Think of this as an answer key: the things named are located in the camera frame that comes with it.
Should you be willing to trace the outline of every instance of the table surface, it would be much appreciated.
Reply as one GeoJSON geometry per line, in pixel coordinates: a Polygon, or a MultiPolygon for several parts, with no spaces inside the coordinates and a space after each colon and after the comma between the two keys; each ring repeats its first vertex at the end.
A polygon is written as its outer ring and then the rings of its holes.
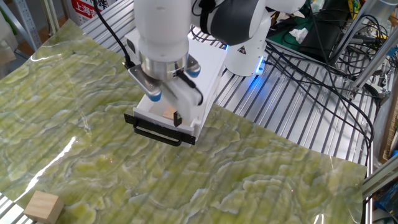
{"type": "MultiPolygon", "coordinates": [[[[126,43],[124,36],[135,28],[133,0],[118,1],[103,12],[103,17],[126,43]]],[[[82,25],[81,28],[102,46],[122,54],[120,46],[97,17],[82,25]]],[[[208,37],[197,28],[194,28],[194,32],[200,37],[208,37]]],[[[225,45],[219,41],[202,40],[202,42],[225,48],[225,45]]],[[[291,61],[315,78],[331,85],[327,71],[323,67],[294,58],[291,61]]],[[[307,81],[292,68],[288,66],[285,68],[293,72],[296,79],[307,81]]],[[[334,79],[336,85],[347,86],[343,79],[338,77],[334,79]]],[[[358,164],[365,164],[367,152],[363,136],[316,104],[294,81],[283,75],[272,64],[266,65],[262,75],[251,77],[240,77],[225,70],[220,85],[216,104],[301,146],[358,164]]],[[[335,114],[354,124],[336,95],[315,85],[303,86],[335,114]]],[[[353,103],[359,106],[371,121],[375,120],[376,104],[372,97],[357,95],[353,103]]],[[[351,112],[366,128],[365,119],[357,111],[351,109],[351,112]]],[[[0,194],[0,223],[3,221],[13,224],[35,223],[22,214],[20,207],[0,194]]]]}

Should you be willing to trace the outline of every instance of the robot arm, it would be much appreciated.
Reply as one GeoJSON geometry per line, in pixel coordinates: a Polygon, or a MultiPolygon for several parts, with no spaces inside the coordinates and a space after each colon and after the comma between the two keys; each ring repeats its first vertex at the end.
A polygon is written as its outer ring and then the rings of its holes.
{"type": "Polygon", "coordinates": [[[304,2],[135,0],[135,20],[140,34],[135,50],[141,64],[129,69],[130,76],[152,101],[158,101],[164,95],[184,119],[191,120],[195,117],[195,107],[203,101],[200,90],[186,76],[195,78],[200,72],[198,62],[188,54],[187,34],[191,23],[229,45],[247,42],[256,33],[264,40],[268,28],[263,32],[257,30],[265,24],[264,18],[269,19],[264,14],[267,13],[266,6],[294,12],[304,2]]]}

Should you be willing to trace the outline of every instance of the green marbled mat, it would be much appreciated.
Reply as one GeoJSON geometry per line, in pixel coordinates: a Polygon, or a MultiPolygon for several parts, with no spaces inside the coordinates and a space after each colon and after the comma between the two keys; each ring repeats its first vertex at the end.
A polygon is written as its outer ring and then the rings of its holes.
{"type": "Polygon", "coordinates": [[[0,192],[59,195],[57,223],[360,221],[365,167],[219,106],[191,148],[134,134],[143,93],[122,61],[68,21],[0,81],[0,192]]]}

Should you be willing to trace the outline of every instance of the small wooden cube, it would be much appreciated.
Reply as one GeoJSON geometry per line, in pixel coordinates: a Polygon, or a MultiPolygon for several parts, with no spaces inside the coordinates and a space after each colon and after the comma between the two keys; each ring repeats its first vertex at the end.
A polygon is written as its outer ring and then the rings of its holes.
{"type": "Polygon", "coordinates": [[[173,121],[174,120],[174,113],[176,111],[177,110],[173,106],[170,105],[169,107],[167,107],[166,111],[164,111],[163,117],[173,121]]]}
{"type": "Polygon", "coordinates": [[[54,224],[60,215],[64,204],[60,197],[36,190],[27,204],[24,214],[34,221],[44,224],[54,224]]]}

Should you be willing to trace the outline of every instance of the cardboard box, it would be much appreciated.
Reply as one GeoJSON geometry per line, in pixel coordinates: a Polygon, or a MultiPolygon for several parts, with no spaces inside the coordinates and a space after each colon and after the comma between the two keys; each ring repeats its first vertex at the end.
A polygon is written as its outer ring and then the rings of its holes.
{"type": "MultiPolygon", "coordinates": [[[[110,7],[117,0],[97,0],[99,11],[110,7]]],[[[69,18],[78,26],[83,25],[97,13],[94,10],[93,0],[66,0],[69,12],[69,18]]]]}

